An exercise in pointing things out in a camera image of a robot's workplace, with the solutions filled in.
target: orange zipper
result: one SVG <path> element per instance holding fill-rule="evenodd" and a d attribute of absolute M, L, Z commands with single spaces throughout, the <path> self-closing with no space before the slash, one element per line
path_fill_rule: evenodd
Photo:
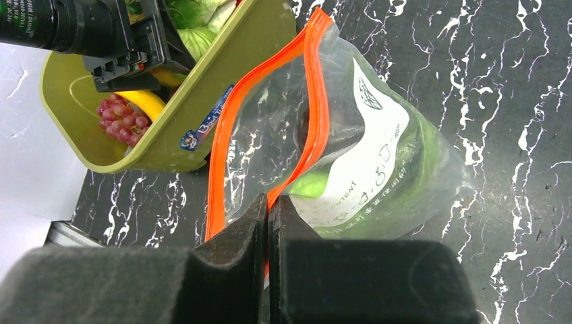
<path fill-rule="evenodd" d="M 321 9 L 316 9 L 306 27 L 288 45 L 247 73 L 237 82 L 229 95 L 212 142 L 205 240 L 211 239 L 225 228 L 224 179 L 227 153 L 234 122 L 244 98 L 263 78 L 302 54 L 304 54 L 304 68 L 310 102 L 308 138 L 293 173 L 284 183 L 268 193 L 268 208 L 274 204 L 284 188 L 315 164 L 324 152 L 328 141 L 330 121 L 326 87 L 318 50 L 322 37 L 331 24 L 332 20 Z"/>

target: blue sticker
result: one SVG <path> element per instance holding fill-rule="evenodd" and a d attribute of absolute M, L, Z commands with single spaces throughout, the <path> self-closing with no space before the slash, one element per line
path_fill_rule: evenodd
<path fill-rule="evenodd" d="M 227 98 L 229 97 L 234 84 L 231 84 L 225 91 L 223 96 L 217 101 L 210 113 L 198 126 L 197 130 L 189 130 L 183 138 L 181 138 L 181 143 L 179 144 L 181 149 L 187 151 L 195 151 L 200 143 L 206 138 L 210 130 L 217 124 L 219 117 L 221 116 L 221 111 Z"/>

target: yellow-green bin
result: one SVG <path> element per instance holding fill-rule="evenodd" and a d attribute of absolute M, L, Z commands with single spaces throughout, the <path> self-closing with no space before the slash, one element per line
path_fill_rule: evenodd
<path fill-rule="evenodd" d="M 98 93 L 79 55 L 51 53 L 40 81 L 40 95 L 80 160 L 99 173 L 125 169 L 190 171 L 202 167 L 214 131 L 196 151 L 180 148 L 188 130 L 196 130 L 229 85 L 270 58 L 295 36 L 287 0 L 243 0 L 197 62 L 161 115 L 133 150 L 105 134 L 96 113 L 109 94 Z"/>

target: plastic bag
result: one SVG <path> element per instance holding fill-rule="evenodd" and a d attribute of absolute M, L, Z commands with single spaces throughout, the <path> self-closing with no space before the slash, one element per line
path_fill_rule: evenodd
<path fill-rule="evenodd" d="M 207 238 L 261 192 L 290 195 L 324 238 L 398 238 L 471 191 L 453 147 L 320 9 L 223 108 L 210 160 Z"/>

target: tabletop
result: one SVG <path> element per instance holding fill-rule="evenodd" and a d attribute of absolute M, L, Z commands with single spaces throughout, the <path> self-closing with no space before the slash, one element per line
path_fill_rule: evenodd
<path fill-rule="evenodd" d="M 459 151 L 478 192 L 404 239 L 463 266 L 483 323 L 572 323 L 572 7 L 567 1 L 293 0 L 341 38 Z M 88 172 L 72 223 L 109 246 L 194 246 L 208 168 Z"/>

